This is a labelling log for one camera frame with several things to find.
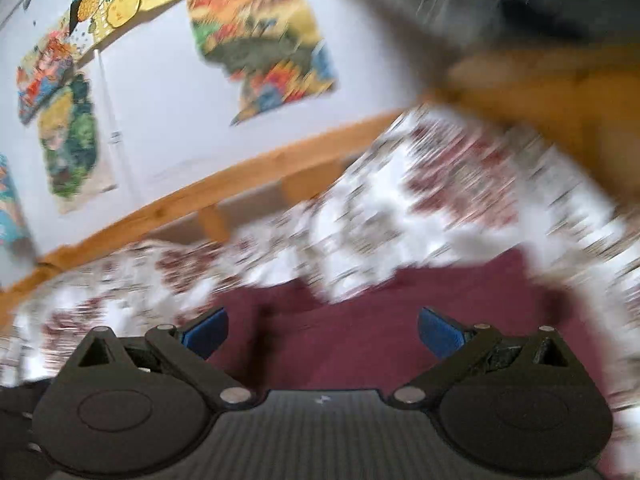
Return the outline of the plastic bag of clothes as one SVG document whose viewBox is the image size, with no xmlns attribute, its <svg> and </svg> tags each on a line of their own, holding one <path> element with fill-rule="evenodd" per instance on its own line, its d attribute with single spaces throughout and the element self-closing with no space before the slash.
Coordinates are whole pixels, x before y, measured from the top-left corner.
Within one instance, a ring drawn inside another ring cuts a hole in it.
<svg viewBox="0 0 640 480">
<path fill-rule="evenodd" d="M 350 1 L 459 86 L 639 67 L 639 0 Z"/>
</svg>

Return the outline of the wooden bed frame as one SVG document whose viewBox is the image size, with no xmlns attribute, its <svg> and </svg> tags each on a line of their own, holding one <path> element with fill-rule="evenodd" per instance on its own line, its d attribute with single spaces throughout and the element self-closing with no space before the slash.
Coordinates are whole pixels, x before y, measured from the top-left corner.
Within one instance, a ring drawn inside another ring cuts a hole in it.
<svg viewBox="0 0 640 480">
<path fill-rule="evenodd" d="M 574 156 L 608 191 L 639 194 L 639 46 L 597 44 L 477 53 L 448 70 L 428 104 L 456 104 L 505 125 L 527 122 Z M 397 112 L 338 127 L 260 154 L 128 214 L 86 240 L 44 256 L 36 270 L 1 295 L 1 324 L 40 284 L 145 235 L 196 214 L 211 240 L 228 240 L 218 205 L 277 183 L 296 204 L 318 195 L 367 148 Z"/>
</svg>

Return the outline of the blue sea wall drawing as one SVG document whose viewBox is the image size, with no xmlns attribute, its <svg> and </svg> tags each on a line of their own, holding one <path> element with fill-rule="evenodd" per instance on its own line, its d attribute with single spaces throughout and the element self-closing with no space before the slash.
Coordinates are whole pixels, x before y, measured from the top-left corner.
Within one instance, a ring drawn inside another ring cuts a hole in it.
<svg viewBox="0 0 640 480">
<path fill-rule="evenodd" d="M 34 261 L 36 253 L 32 234 L 17 196 L 6 155 L 1 155 L 0 170 L 1 247 L 11 256 Z"/>
</svg>

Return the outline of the maroon garment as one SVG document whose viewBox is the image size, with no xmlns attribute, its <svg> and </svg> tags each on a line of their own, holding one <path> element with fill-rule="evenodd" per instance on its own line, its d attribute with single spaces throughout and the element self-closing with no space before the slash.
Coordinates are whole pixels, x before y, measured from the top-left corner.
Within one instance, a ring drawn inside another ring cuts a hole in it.
<svg viewBox="0 0 640 480">
<path fill-rule="evenodd" d="M 257 392 L 393 391 L 436 362 L 419 338 L 424 307 L 505 335 L 554 326 L 598 387 L 606 387 L 601 344 L 580 305 L 529 281 L 518 249 L 477 266 L 401 268 L 337 304 L 320 301 L 301 280 L 238 288 L 217 302 L 228 313 L 229 336 L 209 363 Z"/>
</svg>

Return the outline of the white wall conduit pipe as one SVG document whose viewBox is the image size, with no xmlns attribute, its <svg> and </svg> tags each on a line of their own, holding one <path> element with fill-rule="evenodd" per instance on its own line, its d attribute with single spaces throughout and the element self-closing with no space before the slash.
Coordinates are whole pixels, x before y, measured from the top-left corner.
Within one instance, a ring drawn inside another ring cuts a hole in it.
<svg viewBox="0 0 640 480">
<path fill-rule="evenodd" d="M 118 184 L 126 191 L 131 207 L 137 209 L 142 206 L 142 196 L 131 170 L 125 148 L 124 132 L 122 128 L 120 128 L 115 114 L 111 92 L 108 90 L 102 52 L 99 48 L 93 50 L 93 59 L 94 62 L 96 62 L 96 71 L 98 72 L 99 94 L 102 107 L 104 108 L 105 123 L 108 131 L 108 144 L 110 144 L 115 167 L 117 168 Z"/>
</svg>

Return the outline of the blond child wall drawing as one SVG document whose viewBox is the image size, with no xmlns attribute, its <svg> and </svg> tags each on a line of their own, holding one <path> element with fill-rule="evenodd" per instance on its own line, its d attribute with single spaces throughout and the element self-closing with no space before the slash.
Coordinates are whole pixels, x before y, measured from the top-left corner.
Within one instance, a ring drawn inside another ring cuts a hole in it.
<svg viewBox="0 0 640 480">
<path fill-rule="evenodd" d="M 90 81 L 83 72 L 73 73 L 52 94 L 39 113 L 37 127 L 49 192 L 60 214 L 117 188 Z"/>
</svg>

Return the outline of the red-haired girl wall drawing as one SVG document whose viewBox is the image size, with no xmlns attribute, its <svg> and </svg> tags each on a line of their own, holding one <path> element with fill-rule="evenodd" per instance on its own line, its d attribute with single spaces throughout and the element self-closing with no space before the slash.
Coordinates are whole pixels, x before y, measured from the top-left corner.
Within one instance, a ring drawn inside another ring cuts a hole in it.
<svg viewBox="0 0 640 480">
<path fill-rule="evenodd" d="M 75 64 L 75 49 L 68 39 L 65 22 L 50 29 L 21 60 L 16 70 L 18 119 L 26 125 L 62 86 L 66 74 Z"/>
</svg>

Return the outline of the landscape flower wall drawing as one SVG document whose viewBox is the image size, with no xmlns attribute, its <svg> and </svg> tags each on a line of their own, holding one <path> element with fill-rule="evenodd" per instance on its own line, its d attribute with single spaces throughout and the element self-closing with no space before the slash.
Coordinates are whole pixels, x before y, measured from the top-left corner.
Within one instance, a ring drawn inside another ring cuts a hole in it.
<svg viewBox="0 0 640 480">
<path fill-rule="evenodd" d="M 186 0 L 205 61 L 240 85 L 236 125 L 337 85 L 307 0 Z"/>
</svg>

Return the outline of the floral white bedspread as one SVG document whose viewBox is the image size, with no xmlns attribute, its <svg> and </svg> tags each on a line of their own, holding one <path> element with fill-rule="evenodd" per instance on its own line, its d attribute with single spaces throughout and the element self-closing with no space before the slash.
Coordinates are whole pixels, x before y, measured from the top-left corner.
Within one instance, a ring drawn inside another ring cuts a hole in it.
<svg viewBox="0 0 640 480">
<path fill-rule="evenodd" d="M 254 404 L 210 405 L 144 339 L 238 288 L 301 280 L 337 304 L 401 268 L 477 266 L 510 249 L 529 281 L 580 305 L 604 389 L 541 325 L 499 330 L 428 405 L 390 405 L 395 389 L 241 383 Z M 1 388 L 41 379 L 32 442 L 47 479 L 634 479 L 639 216 L 532 130 L 416 108 L 321 195 L 230 242 L 144 240 L 39 287 L 2 341 Z"/>
</svg>

